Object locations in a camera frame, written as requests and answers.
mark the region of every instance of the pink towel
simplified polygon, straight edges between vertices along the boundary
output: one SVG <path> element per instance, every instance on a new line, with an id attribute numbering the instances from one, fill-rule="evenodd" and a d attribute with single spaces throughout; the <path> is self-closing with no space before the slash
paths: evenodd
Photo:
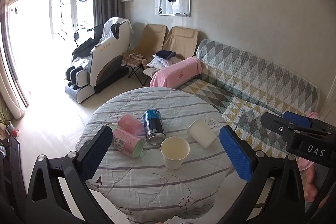
<path id="1" fill-rule="evenodd" d="M 311 114 L 309 114 L 307 117 L 309 118 L 313 118 L 313 119 L 319 119 L 319 114 L 317 112 L 312 112 Z M 309 167 L 311 167 L 314 163 L 310 160 L 306 160 L 304 158 L 299 158 L 299 170 L 303 171 L 308 169 Z"/>
<path id="2" fill-rule="evenodd" d="M 189 57 L 158 71 L 154 74 L 150 86 L 175 88 L 200 73 L 202 73 L 200 61 L 196 57 Z"/>

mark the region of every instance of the blue can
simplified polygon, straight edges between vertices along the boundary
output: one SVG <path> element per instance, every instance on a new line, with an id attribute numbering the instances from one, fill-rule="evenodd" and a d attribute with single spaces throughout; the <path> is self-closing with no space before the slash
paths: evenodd
<path id="1" fill-rule="evenodd" d="M 163 131 L 161 114 L 156 109 L 148 110 L 143 114 L 143 125 L 147 143 L 157 145 L 162 143 L 166 138 L 166 134 Z"/>

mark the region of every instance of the stack of pillows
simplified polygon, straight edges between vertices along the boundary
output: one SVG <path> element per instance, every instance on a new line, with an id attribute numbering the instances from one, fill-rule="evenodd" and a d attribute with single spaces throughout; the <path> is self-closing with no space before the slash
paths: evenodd
<path id="1" fill-rule="evenodd" d="M 171 51 L 158 51 L 155 55 L 153 55 L 154 59 L 147 64 L 147 67 L 155 68 L 157 70 L 162 70 L 164 68 L 168 68 L 182 60 L 175 57 L 176 52 Z"/>

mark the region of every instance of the blue gripper pad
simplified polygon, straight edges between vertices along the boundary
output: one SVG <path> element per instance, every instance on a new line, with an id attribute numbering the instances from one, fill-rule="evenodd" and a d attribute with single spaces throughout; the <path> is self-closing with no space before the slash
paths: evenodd
<path id="1" fill-rule="evenodd" d="M 299 114 L 295 114 L 293 112 L 285 112 L 283 114 L 283 118 L 290 120 L 291 122 L 297 124 L 299 127 L 305 127 L 305 128 L 310 128 L 311 127 L 311 122 L 309 121 L 309 118 L 301 116 Z"/>
<path id="2" fill-rule="evenodd" d="M 77 162 L 80 178 L 83 182 L 92 179 L 108 148 L 112 144 L 113 132 L 108 126 L 103 126 L 91 141 L 87 141 L 79 150 Z"/>
<path id="3" fill-rule="evenodd" d="M 219 140 L 239 177 L 249 182 L 252 178 L 254 159 L 254 151 L 251 146 L 241 140 L 229 126 L 221 128 Z"/>

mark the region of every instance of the whiteboard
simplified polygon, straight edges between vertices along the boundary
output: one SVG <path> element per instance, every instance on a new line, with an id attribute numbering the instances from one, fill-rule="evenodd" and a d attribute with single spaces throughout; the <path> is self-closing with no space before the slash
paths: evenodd
<path id="1" fill-rule="evenodd" d="M 191 0 L 159 0 L 159 15 L 190 17 Z"/>

